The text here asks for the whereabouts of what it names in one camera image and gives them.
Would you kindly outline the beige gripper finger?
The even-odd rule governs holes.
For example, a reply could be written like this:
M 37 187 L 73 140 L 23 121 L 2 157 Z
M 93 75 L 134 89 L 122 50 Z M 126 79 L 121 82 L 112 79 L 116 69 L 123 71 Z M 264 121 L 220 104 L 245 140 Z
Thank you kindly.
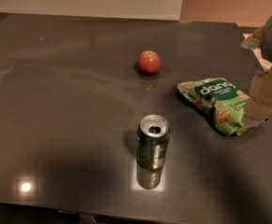
M 262 46 L 263 27 L 256 29 L 251 35 L 248 35 L 241 43 L 244 49 L 259 49 Z
M 254 121 L 264 121 L 272 113 L 272 66 L 267 71 L 258 71 L 252 80 L 250 98 L 245 107 L 245 116 Z

